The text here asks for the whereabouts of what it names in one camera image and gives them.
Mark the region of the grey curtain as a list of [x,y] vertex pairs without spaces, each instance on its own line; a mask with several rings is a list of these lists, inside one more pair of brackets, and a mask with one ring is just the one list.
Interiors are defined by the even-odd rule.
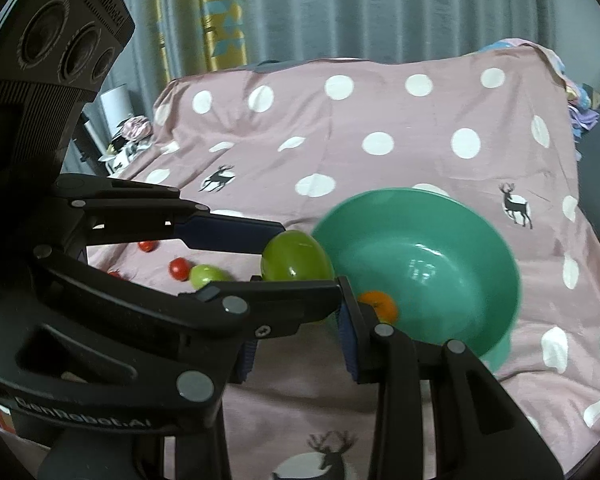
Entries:
[[[132,39],[114,62],[104,89],[125,84],[136,114],[151,116],[166,78],[155,0],[124,0],[135,24]],[[218,70],[210,89],[212,113],[226,132],[265,126],[290,131],[300,96],[276,99],[275,118],[257,111],[263,101],[259,67],[318,58],[365,58],[402,64],[452,58],[507,37],[554,47],[555,0],[242,0],[248,61]]]

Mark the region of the yellow patterned curtain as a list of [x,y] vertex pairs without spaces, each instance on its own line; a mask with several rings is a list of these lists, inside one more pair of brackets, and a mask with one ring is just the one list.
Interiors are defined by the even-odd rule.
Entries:
[[247,63],[242,0],[155,0],[155,4],[166,78]]

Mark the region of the pile of clothes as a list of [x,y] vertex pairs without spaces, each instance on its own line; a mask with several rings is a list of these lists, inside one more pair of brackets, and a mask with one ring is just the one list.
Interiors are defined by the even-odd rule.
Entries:
[[119,122],[105,153],[99,157],[110,174],[118,174],[148,150],[154,137],[151,121],[143,115],[130,116]]

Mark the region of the orange fruit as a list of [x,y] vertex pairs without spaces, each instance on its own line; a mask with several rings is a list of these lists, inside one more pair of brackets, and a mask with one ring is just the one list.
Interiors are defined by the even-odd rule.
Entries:
[[399,308],[391,296],[381,290],[368,290],[358,295],[358,302],[371,306],[381,323],[396,324]]

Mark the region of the purple crumpled cloth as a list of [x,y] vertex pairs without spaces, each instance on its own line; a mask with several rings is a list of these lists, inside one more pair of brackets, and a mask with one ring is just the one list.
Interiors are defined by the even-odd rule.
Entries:
[[585,133],[600,120],[600,94],[589,84],[577,84],[566,78],[565,89],[574,144],[578,145]]

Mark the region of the green fruit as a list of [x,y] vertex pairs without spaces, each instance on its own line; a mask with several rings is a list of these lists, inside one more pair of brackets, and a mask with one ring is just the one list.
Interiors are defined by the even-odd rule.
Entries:
[[261,256],[265,281],[332,280],[335,271],[320,243],[302,231],[285,231],[268,242]]
[[227,282],[232,277],[228,272],[211,264],[197,264],[189,271],[189,283],[195,290],[202,289],[211,282]]

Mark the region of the green plastic bowl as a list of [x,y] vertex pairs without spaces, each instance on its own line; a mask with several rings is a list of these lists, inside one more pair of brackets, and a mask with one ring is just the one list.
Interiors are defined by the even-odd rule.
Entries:
[[521,279],[501,234],[433,192],[383,188],[332,208],[312,231],[355,295],[383,292],[408,336],[464,341],[491,372],[506,362]]

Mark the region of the white cylinder object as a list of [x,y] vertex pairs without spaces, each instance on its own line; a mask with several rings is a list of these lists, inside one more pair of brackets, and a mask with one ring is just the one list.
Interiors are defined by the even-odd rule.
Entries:
[[110,131],[116,132],[125,119],[134,115],[128,87],[125,84],[102,93],[100,102]]

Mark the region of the pink polka dot cloth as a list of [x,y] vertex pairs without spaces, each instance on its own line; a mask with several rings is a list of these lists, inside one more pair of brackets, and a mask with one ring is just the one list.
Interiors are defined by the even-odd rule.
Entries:
[[156,144],[125,177],[180,188],[219,214],[309,231],[380,188],[446,195],[512,246],[524,301],[500,377],[562,468],[584,477],[600,446],[600,244],[579,208],[567,101],[524,46],[437,62],[315,62],[261,74],[257,111],[300,96],[290,131],[226,132],[211,85],[171,82]]

